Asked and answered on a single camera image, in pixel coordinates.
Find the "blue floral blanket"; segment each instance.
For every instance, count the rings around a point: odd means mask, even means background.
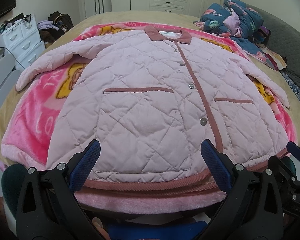
[[[231,38],[247,54],[274,69],[269,58],[255,45],[266,45],[271,34],[270,30],[262,26],[262,16],[240,0],[224,0],[223,5],[213,3],[200,21],[194,24],[202,31]]]

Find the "pile of clothes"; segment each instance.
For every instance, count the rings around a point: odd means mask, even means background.
[[[240,0],[213,3],[194,24],[200,30],[235,41],[249,56],[280,71],[300,101],[300,88],[285,73],[287,60],[267,48],[271,31],[263,26],[263,17]]]
[[[48,20],[38,22],[37,28],[44,42],[53,43],[73,27],[68,14],[59,11],[50,14]]]

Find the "snap button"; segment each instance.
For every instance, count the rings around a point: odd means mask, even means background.
[[[207,124],[207,119],[201,118],[201,119],[200,119],[200,124],[201,124],[202,126],[205,126],[205,125]]]

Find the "folded clothes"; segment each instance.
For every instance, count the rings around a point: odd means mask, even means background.
[[[53,21],[41,21],[37,23],[37,28],[39,30],[44,30],[44,29],[55,29],[56,31],[59,30],[58,27],[53,25]]]

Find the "bed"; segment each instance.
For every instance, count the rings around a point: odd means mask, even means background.
[[[198,20],[196,17],[171,14],[165,12],[150,12],[150,11],[128,11],[128,12],[108,12],[105,14],[100,14],[96,16],[92,16],[74,28],[72,28],[68,33],[58,39],[55,43],[53,43],[49,48],[47,48],[43,53],[46,53],[52,49],[55,49],[63,44],[66,44],[76,38],[80,33],[82,33],[86,28],[104,23],[115,23],[115,22],[127,22],[127,21],[140,21],[140,22],[154,22],[154,23],[162,23],[167,25],[175,25],[183,28],[189,29],[199,29],[192,22]],[[294,122],[297,130],[298,137],[298,145],[300,145],[300,102],[297,97],[282,77],[279,72],[276,72],[261,62],[257,61],[254,58],[251,58],[254,64],[266,73],[272,81],[277,83],[284,91],[287,93],[288,100],[290,103],[290,108],[286,109],[292,121]],[[15,89],[12,89],[7,96],[5,102],[3,103],[0,109],[0,161],[10,166],[14,162],[4,158],[1,155],[1,140],[7,129],[8,123],[12,117],[14,109],[19,102],[22,95],[25,93],[27,87],[23,89],[21,92],[16,92]]]

